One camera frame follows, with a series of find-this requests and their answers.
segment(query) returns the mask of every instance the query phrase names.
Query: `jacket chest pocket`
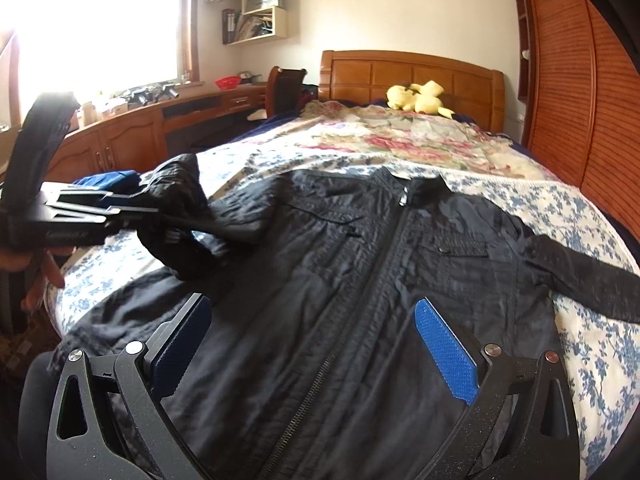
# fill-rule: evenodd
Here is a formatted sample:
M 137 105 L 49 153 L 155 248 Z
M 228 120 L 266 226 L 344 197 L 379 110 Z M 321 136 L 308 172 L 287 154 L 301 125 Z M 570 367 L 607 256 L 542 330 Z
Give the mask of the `jacket chest pocket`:
M 495 290 L 485 242 L 459 234 L 425 234 L 418 236 L 417 249 L 418 273 L 436 290 L 455 296 Z
M 304 199 L 284 206 L 292 228 L 287 236 L 288 257 L 319 274 L 345 274 L 353 266 L 364 238 L 366 220 L 353 212 L 326 208 Z

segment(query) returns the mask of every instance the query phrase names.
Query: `jacket collar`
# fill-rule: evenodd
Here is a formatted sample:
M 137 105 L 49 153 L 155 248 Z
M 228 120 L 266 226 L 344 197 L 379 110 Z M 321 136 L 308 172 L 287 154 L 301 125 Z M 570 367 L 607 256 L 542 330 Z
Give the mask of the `jacket collar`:
M 416 177 L 411 180 L 393 176 L 387 168 L 380 168 L 371 175 L 373 179 L 388 189 L 394 195 L 401 196 L 404 188 L 408 190 L 409 202 L 418 205 L 434 202 L 444 196 L 452 194 L 444 179 L 438 175 L 434 178 Z

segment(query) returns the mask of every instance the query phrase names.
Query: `hand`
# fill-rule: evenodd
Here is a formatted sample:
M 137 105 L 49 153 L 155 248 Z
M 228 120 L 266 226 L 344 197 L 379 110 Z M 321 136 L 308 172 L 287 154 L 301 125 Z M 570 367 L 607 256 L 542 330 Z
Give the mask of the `hand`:
M 25 312 L 31 313 L 40 307 L 47 280 L 57 288 L 65 287 L 65 277 L 53 259 L 53 255 L 69 256 L 73 254 L 74 250 L 73 247 L 56 247 L 44 251 L 42 263 L 40 264 L 40 273 L 28 291 L 27 297 L 20 303 L 20 306 Z M 20 272 L 29 266 L 32 258 L 32 253 L 16 253 L 12 250 L 0 248 L 0 270 Z

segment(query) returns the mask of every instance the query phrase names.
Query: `stuffed toy on shelf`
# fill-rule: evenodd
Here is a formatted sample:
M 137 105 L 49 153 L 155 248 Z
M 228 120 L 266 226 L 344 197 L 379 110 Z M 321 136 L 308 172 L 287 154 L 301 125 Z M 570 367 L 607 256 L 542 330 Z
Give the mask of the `stuffed toy on shelf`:
M 440 114 L 447 119 L 453 115 L 453 111 L 442 106 L 438 96 L 444 92 L 444 88 L 435 81 L 429 81 L 424 85 L 412 84 L 407 86 L 392 86 L 386 92 L 389 108 L 404 110 L 405 112 L 418 112 L 423 114 Z

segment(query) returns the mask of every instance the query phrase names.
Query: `bed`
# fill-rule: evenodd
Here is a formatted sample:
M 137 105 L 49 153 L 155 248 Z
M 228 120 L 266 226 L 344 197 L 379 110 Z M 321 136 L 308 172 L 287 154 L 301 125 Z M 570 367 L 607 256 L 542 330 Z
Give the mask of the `bed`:
M 429 79 L 445 88 L 445 106 L 477 124 L 367 105 L 393 84 Z M 482 194 L 534 231 L 640 274 L 616 230 L 577 188 L 513 150 L 508 139 L 489 134 L 502 129 L 503 81 L 498 71 L 435 56 L 327 51 L 319 89 L 327 101 L 310 102 L 275 129 L 199 154 L 202 186 L 218 198 L 297 168 L 364 174 L 385 166 L 404 178 L 440 174 L 452 190 Z M 65 265 L 67 288 L 47 291 L 53 325 L 64 335 L 111 292 L 160 266 L 132 232 L 77 251 Z M 640 330 L 560 295 L 554 307 L 580 432 L 581 478 L 586 478 L 608 455 L 640 400 Z

